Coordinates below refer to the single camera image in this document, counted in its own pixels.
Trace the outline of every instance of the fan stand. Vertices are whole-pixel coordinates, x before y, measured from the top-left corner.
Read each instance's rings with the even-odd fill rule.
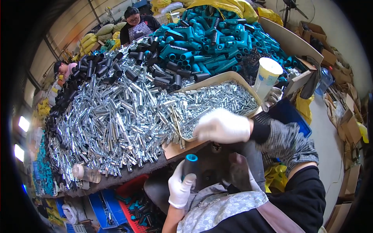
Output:
[[[286,28],[286,22],[288,21],[288,14],[290,12],[290,7],[286,6],[286,11],[285,11],[285,22],[283,23],[283,27]]]

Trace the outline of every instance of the beige tray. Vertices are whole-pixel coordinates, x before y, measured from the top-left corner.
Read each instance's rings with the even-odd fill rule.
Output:
[[[182,88],[182,89],[180,89],[178,91],[175,91],[175,92],[185,93],[185,91],[197,90],[198,88],[211,86],[212,84],[218,85],[218,84],[220,84],[220,83],[222,83],[224,81],[227,81],[227,80],[235,80],[238,83],[240,83],[242,86],[244,86],[246,88],[246,90],[257,101],[259,107],[255,108],[252,111],[250,111],[247,114],[245,114],[246,117],[250,118],[250,117],[256,115],[257,113],[261,112],[261,100],[260,100],[260,98],[258,97],[258,95],[256,94],[256,92],[251,88],[251,86],[244,80],[244,78],[241,75],[239,75],[238,73],[234,72],[234,71],[228,71],[228,72],[225,72],[225,73],[213,76],[213,77],[208,78],[208,79],[206,79],[206,80],[204,80],[202,82],[198,82],[196,84],[193,84],[193,85],[190,85],[188,87]],[[197,137],[184,138],[182,136],[182,134],[181,134],[181,131],[180,131],[179,121],[176,120],[176,123],[178,125],[179,134],[180,134],[180,137],[182,139],[184,139],[187,142],[192,142],[192,141],[194,141],[194,140],[197,139]]]

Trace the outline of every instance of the pile of teal parts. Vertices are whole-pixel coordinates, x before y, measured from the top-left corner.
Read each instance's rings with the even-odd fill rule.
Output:
[[[33,176],[33,181],[35,185],[35,192],[38,195],[44,195],[49,194],[53,196],[53,176],[52,176],[52,170],[50,167],[50,163],[46,158],[46,150],[45,150],[45,136],[41,137],[41,143],[39,147],[39,152],[37,155],[37,167],[40,179],[36,179],[35,176]]]
[[[145,51],[148,66],[159,64],[170,69],[173,64],[177,74],[179,69],[184,71],[181,75],[185,71],[198,74],[196,82],[229,70],[240,73],[243,61],[253,51],[277,61],[285,74],[300,63],[286,55],[258,22],[248,24],[234,12],[208,5],[186,10],[178,23],[162,25],[150,36],[152,44]]]

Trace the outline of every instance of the pink shirt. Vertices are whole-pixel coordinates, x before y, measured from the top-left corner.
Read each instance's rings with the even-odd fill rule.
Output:
[[[70,74],[72,73],[72,71],[71,71],[72,68],[75,67],[75,66],[77,66],[77,65],[78,65],[78,64],[75,63],[75,62],[68,64],[68,70],[66,71],[66,73],[65,73],[64,76],[63,76],[63,81],[64,81],[64,82],[66,82],[66,80],[69,79],[69,76],[70,76]]]

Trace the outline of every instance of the clear plastic bottle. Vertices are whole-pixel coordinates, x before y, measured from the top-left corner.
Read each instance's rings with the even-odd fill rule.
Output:
[[[93,183],[99,183],[101,181],[101,174],[99,170],[91,169],[77,163],[74,164],[72,168],[72,175],[78,179]]]
[[[329,66],[329,70],[327,68],[321,67],[321,79],[317,83],[315,92],[316,94],[323,95],[326,89],[333,83],[333,76],[330,73],[330,70],[333,68]]]

